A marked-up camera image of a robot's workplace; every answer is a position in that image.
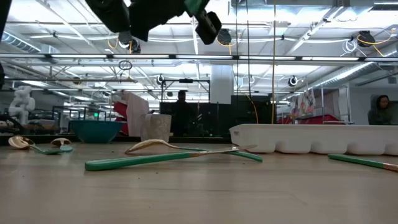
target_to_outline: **pillar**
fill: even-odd
[[[231,104],[234,75],[230,65],[213,65],[210,77],[210,103]]]

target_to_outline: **yellow cable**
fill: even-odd
[[[359,35],[356,37],[356,38],[358,39],[358,41],[360,41],[360,42],[362,42],[362,43],[370,44],[370,45],[377,45],[377,44],[382,44],[382,43],[385,43],[385,42],[389,41],[389,40],[391,39],[392,35],[390,35],[390,37],[389,37],[387,40],[383,40],[383,41],[376,42],[376,43],[371,43],[371,42],[363,41],[363,40],[361,40],[359,37],[362,37],[362,35],[359,34]]]
[[[271,124],[274,124],[275,118],[275,96],[274,96],[274,80],[275,80],[275,48],[276,48],[276,0],[274,0],[274,56],[272,58],[272,116]]]
[[[259,117],[258,117],[258,115],[257,115],[257,108],[256,108],[256,106],[254,105],[253,101],[250,99],[250,97],[249,97],[247,94],[244,94],[244,95],[250,100],[251,104],[253,105],[254,113],[256,114],[256,122],[257,122],[257,124],[258,124],[258,123],[259,123]]]
[[[112,48],[112,49],[115,49],[115,48],[118,46],[118,42],[119,42],[119,36],[116,38],[116,45],[113,47],[113,46],[111,45],[111,43],[109,42],[109,39],[108,39],[108,45],[109,45],[109,47]]]
[[[229,44],[229,45],[225,45],[225,44],[222,44],[222,43],[220,43],[219,41],[218,41],[218,39],[216,38],[216,40],[217,40],[217,43],[218,44],[220,44],[221,46],[224,46],[224,47],[229,47],[229,54],[231,55],[232,54],[232,52],[231,52],[231,47],[232,46],[234,46],[235,44],[233,44],[233,45],[231,45],[231,44]]]
[[[385,57],[375,45],[373,45],[373,47],[377,50],[377,52],[379,52],[379,54],[380,54],[381,56]]]

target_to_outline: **white statue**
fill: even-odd
[[[19,114],[19,123],[21,125],[27,124],[29,111],[33,111],[35,109],[35,99],[30,97],[31,91],[32,87],[30,86],[18,87],[18,90],[14,92],[14,100],[8,108],[10,116]]]

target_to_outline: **teal bowl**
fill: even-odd
[[[75,120],[70,126],[84,143],[109,143],[122,128],[123,122]]]

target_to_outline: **spoon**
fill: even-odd
[[[175,159],[188,159],[192,157],[205,156],[216,153],[236,152],[238,150],[246,150],[257,147],[252,146],[231,146],[224,149],[217,149],[212,151],[200,151],[200,152],[181,152],[171,153],[154,156],[137,156],[127,158],[116,158],[116,159],[98,159],[93,161],[87,161],[85,163],[85,169],[87,171],[99,171],[99,170],[110,170],[117,169],[126,166],[133,166],[139,164],[147,164],[152,162],[170,161]]]
[[[36,149],[39,153],[46,154],[46,155],[52,155],[52,154],[58,154],[63,151],[61,150],[48,150],[48,149],[41,149],[35,145],[35,143],[30,140],[29,138],[25,138],[22,136],[13,136],[8,139],[8,143],[10,146],[17,148],[17,149],[29,149],[30,147]]]
[[[173,149],[182,149],[182,150],[188,150],[188,151],[196,151],[196,152],[204,152],[207,151],[207,149],[197,149],[197,148],[190,148],[190,147],[178,147],[178,146],[173,146],[163,140],[160,139],[150,139],[150,140],[146,140],[143,142],[140,142],[136,145],[134,145],[133,147],[129,148],[128,150],[126,150],[126,152],[124,152],[125,154],[130,154],[131,152],[149,147],[149,146],[153,146],[153,145],[157,145],[157,144],[163,144],[167,147],[171,147]],[[247,152],[225,152],[226,154],[231,154],[231,155],[235,155],[235,156],[241,156],[241,157],[245,157],[248,159],[253,159],[255,161],[258,162],[262,162],[262,157],[251,154],[251,153],[247,153]]]
[[[70,146],[72,142],[66,138],[57,138],[51,141],[51,145],[58,146],[63,152],[72,152],[73,148]]]

